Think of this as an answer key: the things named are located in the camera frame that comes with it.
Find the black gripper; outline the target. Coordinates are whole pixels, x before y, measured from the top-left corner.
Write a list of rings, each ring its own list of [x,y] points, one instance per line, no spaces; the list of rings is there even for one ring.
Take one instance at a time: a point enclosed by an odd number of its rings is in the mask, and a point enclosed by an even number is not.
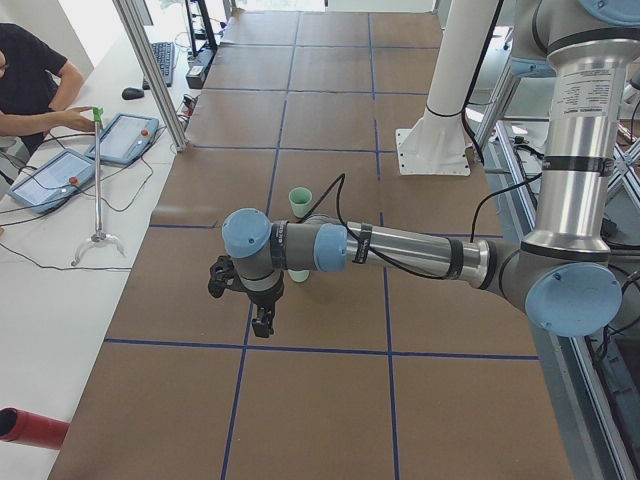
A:
[[[266,325],[267,334],[273,335],[275,306],[277,301],[283,296],[283,286],[274,285],[264,291],[249,291],[248,296],[251,302],[259,308],[256,316],[252,319],[254,335],[256,337],[265,337]]]

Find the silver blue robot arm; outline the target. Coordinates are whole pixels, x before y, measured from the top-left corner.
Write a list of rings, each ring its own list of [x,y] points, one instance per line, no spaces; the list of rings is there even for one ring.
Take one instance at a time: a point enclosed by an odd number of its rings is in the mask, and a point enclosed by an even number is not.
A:
[[[627,68],[639,55],[635,1],[520,1],[511,63],[555,79],[532,231],[517,245],[438,237],[308,212],[274,222],[243,208],[221,233],[209,292],[245,293],[255,335],[273,333],[286,271],[337,272],[374,262],[460,280],[507,300],[536,326],[580,337],[608,325],[623,299],[601,224]]]

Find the person's hand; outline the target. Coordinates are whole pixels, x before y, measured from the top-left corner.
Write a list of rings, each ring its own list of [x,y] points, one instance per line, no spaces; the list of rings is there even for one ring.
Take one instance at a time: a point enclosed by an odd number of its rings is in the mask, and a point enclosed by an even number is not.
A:
[[[57,113],[60,125],[74,131],[89,133],[95,130],[94,108],[73,107]]]

